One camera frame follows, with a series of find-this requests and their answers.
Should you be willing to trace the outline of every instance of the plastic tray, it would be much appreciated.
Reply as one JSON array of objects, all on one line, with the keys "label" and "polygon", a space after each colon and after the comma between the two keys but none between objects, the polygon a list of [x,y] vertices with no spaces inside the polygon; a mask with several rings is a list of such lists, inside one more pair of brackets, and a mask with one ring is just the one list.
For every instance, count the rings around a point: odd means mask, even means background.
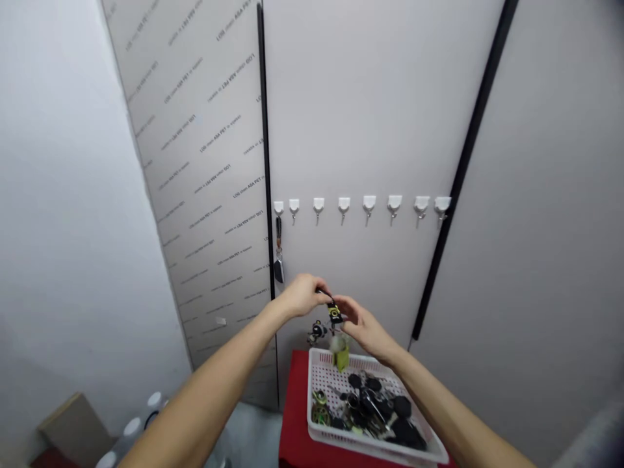
[{"label": "plastic tray", "polygon": [[[353,391],[347,378],[349,374],[360,370],[365,370],[377,377],[394,394],[405,395],[409,399],[412,412],[411,422],[418,428],[418,431],[427,442],[426,452],[312,422],[312,391],[323,390],[325,395],[327,395],[328,407],[332,411],[336,410],[343,405],[343,402],[340,401],[340,398],[328,385],[341,392]],[[435,467],[437,463],[447,464],[449,462],[449,454],[446,448],[433,429],[427,424],[402,382],[392,370],[373,357],[351,354],[349,356],[349,365],[343,372],[339,372],[332,364],[332,353],[316,348],[312,348],[309,351],[309,365],[307,369],[307,431],[312,440],[405,466],[429,468]]]}]

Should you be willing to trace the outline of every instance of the white wall hook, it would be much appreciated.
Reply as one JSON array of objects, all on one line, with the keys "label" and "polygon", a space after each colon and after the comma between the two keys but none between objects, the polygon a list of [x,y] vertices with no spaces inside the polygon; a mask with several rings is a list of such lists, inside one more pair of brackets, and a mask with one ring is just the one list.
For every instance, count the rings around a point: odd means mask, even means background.
[{"label": "white wall hook", "polygon": [[276,215],[281,216],[284,213],[284,202],[274,201],[273,210],[275,210]]},{"label": "white wall hook", "polygon": [[397,211],[401,208],[401,202],[403,201],[403,195],[390,195],[388,197],[388,209],[390,210],[390,226],[392,221],[397,217]]},{"label": "white wall hook", "polygon": [[324,198],[315,198],[312,202],[312,208],[317,212],[317,226],[319,225],[319,215],[320,212],[323,211],[323,207],[325,206]]},{"label": "white wall hook", "polygon": [[338,211],[343,214],[343,218],[340,221],[340,225],[345,222],[345,214],[349,210],[349,205],[351,205],[351,199],[349,197],[340,197],[338,199]]},{"label": "white wall hook", "polygon": [[427,211],[427,207],[429,206],[429,199],[431,197],[428,196],[417,196],[416,200],[414,200],[414,209],[418,214],[418,218],[416,219],[416,228],[418,229],[418,221],[424,219]]},{"label": "white wall hook", "polygon": [[366,226],[369,224],[369,218],[371,217],[371,211],[375,208],[377,202],[376,195],[364,195],[364,211],[366,211]]},{"label": "white wall hook", "polygon": [[450,197],[435,197],[434,209],[437,213],[437,225],[440,227],[442,222],[448,217],[447,210],[450,207]]},{"label": "white wall hook", "polygon": [[299,199],[298,198],[291,198],[288,201],[288,206],[289,209],[291,210],[291,214],[292,216],[292,225],[294,226],[294,219],[297,215],[297,211],[299,211]]}]

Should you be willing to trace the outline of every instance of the car key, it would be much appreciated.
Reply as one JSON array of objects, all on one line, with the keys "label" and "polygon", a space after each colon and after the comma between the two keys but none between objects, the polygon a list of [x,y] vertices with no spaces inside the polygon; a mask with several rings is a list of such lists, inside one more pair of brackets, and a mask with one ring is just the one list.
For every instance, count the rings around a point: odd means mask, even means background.
[{"label": "car key", "polygon": [[345,401],[345,400],[346,400],[346,393],[345,393],[345,392],[341,392],[340,390],[338,390],[338,389],[337,389],[337,388],[335,388],[335,387],[332,387],[331,385],[328,385],[328,387],[329,387],[329,389],[330,389],[331,391],[333,391],[333,392],[336,394],[336,396],[337,396],[338,398],[340,398],[340,399],[341,399],[341,401]]}]

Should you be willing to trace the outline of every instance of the keychain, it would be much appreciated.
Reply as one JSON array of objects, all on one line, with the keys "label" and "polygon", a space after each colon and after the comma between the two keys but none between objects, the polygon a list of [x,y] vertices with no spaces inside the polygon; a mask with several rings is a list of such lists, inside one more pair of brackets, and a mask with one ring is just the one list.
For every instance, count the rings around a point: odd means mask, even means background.
[{"label": "keychain", "polygon": [[312,333],[307,336],[307,342],[310,346],[314,346],[319,338],[323,338],[327,334],[327,328],[323,326],[320,320],[314,322],[312,325]]},{"label": "keychain", "polygon": [[284,282],[284,264],[283,264],[282,257],[281,257],[281,218],[279,216],[275,218],[275,230],[277,233],[276,243],[277,243],[278,248],[276,251],[277,259],[275,260],[275,263],[273,264],[273,275],[275,277],[275,280],[278,283],[283,283]]}]

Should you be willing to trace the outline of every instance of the yellow key tag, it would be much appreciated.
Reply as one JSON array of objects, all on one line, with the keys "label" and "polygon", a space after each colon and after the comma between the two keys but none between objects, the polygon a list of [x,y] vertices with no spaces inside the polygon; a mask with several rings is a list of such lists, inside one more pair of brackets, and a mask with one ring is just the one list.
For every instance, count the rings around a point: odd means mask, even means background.
[{"label": "yellow key tag", "polygon": [[349,345],[347,344],[344,349],[333,355],[333,361],[339,372],[342,372],[349,365]]}]

